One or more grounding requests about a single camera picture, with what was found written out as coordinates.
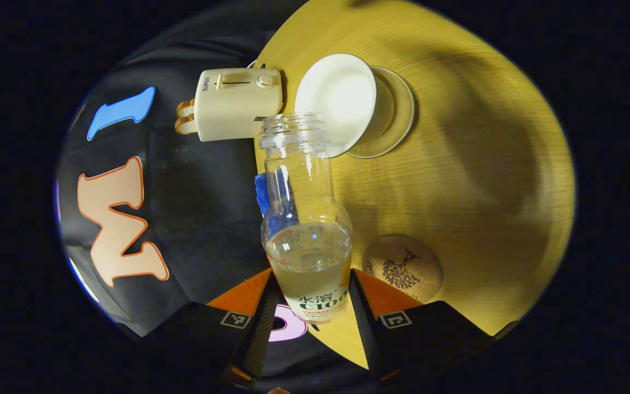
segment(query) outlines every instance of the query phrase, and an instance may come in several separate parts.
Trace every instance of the dark background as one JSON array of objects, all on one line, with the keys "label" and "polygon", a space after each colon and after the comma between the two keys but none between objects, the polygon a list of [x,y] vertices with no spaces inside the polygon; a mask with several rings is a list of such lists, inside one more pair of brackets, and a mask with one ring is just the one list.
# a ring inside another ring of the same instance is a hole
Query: dark background
[{"label": "dark background", "polygon": [[[425,2],[504,53],[562,122],[578,180],[555,281],[440,392],[630,392],[630,2]],[[53,170],[106,70],[210,3],[0,2],[0,385],[183,392],[108,322],[56,242]]]}]

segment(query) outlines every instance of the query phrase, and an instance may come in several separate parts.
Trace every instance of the wooden table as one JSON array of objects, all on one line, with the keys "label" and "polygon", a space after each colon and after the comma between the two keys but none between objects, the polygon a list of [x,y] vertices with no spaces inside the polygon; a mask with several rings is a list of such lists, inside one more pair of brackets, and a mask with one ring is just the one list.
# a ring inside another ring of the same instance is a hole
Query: wooden table
[{"label": "wooden table", "polygon": [[[308,68],[351,53],[393,70],[415,93],[410,134],[375,159],[332,161],[352,217],[352,266],[376,237],[407,234],[439,257],[434,298],[488,334],[520,319],[560,265],[575,214],[565,136],[540,92],[509,60],[441,15],[402,1],[310,0],[256,61],[283,72],[283,112]],[[255,140],[259,172],[265,154]],[[313,336],[367,366],[352,309]]]}]

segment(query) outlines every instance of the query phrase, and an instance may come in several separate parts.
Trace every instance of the clear plastic bottle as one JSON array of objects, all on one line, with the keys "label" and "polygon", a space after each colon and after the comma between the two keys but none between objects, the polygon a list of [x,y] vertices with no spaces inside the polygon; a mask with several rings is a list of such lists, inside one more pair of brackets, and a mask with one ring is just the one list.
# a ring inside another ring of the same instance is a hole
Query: clear plastic bottle
[{"label": "clear plastic bottle", "polygon": [[262,129],[270,198],[262,245],[295,316],[325,324],[347,307],[352,221],[335,200],[322,115],[276,115]]}]

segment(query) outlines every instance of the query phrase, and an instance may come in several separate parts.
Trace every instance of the blue towel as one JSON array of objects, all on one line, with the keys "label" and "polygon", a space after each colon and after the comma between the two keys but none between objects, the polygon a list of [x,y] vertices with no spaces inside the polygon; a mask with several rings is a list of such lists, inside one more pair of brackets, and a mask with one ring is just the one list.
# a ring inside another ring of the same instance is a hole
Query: blue towel
[{"label": "blue towel", "polygon": [[[278,190],[280,190],[282,194],[285,194],[285,190],[288,188],[289,194],[291,196],[293,195],[290,182],[283,184],[283,177],[281,176],[280,170],[277,172],[277,182],[279,186]],[[265,173],[254,177],[254,186],[256,186],[257,189],[257,204],[259,204],[259,210],[262,212],[262,216],[264,216],[270,207],[269,190]],[[285,229],[285,227],[298,224],[298,210],[295,208],[295,202],[293,200],[287,201],[283,208],[284,212],[282,215],[269,218],[269,232],[271,235]]]}]

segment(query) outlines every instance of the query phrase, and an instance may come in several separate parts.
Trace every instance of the orange panel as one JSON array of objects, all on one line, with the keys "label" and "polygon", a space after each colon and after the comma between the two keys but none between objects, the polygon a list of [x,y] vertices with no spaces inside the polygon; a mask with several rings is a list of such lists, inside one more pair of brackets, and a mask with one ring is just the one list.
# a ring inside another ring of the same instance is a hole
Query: orange panel
[{"label": "orange panel", "polygon": [[271,269],[268,268],[250,277],[250,279],[233,287],[220,295],[220,297],[208,302],[208,306],[254,316],[271,272]]},{"label": "orange panel", "polygon": [[363,289],[368,304],[371,306],[371,312],[373,312],[375,319],[378,319],[378,316],[382,314],[404,311],[405,309],[423,305],[422,302],[390,286],[383,282],[383,280],[377,279],[358,269],[354,269],[354,273],[361,283],[361,288]]}]

